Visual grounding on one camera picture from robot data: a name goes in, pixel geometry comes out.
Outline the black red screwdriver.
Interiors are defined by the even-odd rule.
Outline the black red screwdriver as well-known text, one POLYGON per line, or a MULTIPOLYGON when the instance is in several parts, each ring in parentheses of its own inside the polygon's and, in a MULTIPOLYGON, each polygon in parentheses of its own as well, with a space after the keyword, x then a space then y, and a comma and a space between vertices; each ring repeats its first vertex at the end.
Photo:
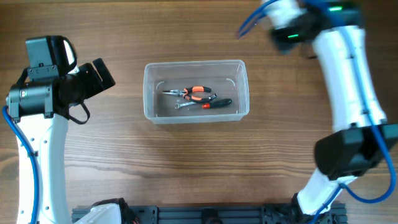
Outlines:
POLYGON ((222 100, 217 100, 217 101, 211 101, 209 103, 203 104, 201 107, 203 109, 213 109, 213 108, 222 108, 225 106, 229 106, 232 103, 231 98, 225 98, 222 100))

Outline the silver socket wrench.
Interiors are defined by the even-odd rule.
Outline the silver socket wrench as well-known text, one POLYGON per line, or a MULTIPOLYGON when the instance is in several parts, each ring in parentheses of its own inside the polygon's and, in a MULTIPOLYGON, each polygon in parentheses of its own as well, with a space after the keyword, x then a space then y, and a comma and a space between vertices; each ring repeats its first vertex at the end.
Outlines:
MULTIPOLYGON (((212 100, 214 100, 216 97, 217 97, 217 94, 214 93, 214 94, 210 95, 210 96, 208 97, 208 99, 209 99, 210 101, 212 101, 212 100)), ((195 105, 195 104, 196 104, 196 103, 193 102, 193 101, 190 101, 190 102, 187 102, 187 103, 176 103, 176 104, 175 104, 175 109, 180 109, 180 108, 183 108, 183 107, 186 107, 186 106, 195 105)))

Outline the clear plastic container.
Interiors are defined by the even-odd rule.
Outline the clear plastic container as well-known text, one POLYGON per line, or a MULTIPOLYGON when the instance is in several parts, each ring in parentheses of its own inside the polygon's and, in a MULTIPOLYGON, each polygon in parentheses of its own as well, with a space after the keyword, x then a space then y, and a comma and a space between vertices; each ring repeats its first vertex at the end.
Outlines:
POLYGON ((154 124, 239 121, 249 113, 249 84, 242 60, 149 63, 144 70, 144 115, 154 124), (231 98, 222 108, 203 109, 212 101, 231 98), (196 104, 175 109, 176 103, 196 104))

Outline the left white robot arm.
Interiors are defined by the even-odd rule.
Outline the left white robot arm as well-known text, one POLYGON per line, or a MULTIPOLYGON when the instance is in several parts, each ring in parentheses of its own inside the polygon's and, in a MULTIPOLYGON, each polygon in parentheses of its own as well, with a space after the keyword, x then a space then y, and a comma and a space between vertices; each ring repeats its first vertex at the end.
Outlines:
POLYGON ((102 58, 59 73, 41 67, 45 78, 13 85, 2 109, 17 138, 19 151, 18 223, 71 223, 65 186, 65 141, 72 106, 114 86, 102 58))

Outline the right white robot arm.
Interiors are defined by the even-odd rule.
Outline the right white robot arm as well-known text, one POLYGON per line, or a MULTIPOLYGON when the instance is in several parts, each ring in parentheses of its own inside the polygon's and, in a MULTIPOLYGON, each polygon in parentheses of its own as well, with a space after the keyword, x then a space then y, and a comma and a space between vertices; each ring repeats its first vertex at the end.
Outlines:
POLYGON ((397 143, 397 125, 388 123, 373 88, 359 7, 351 1, 263 1, 257 11, 270 18, 279 50, 311 43, 332 110, 333 133, 315 144, 316 168, 292 200, 291 220, 323 220, 337 196, 381 161, 390 174, 387 190, 376 198, 356 199, 362 203, 387 199, 397 185, 390 155, 397 143))

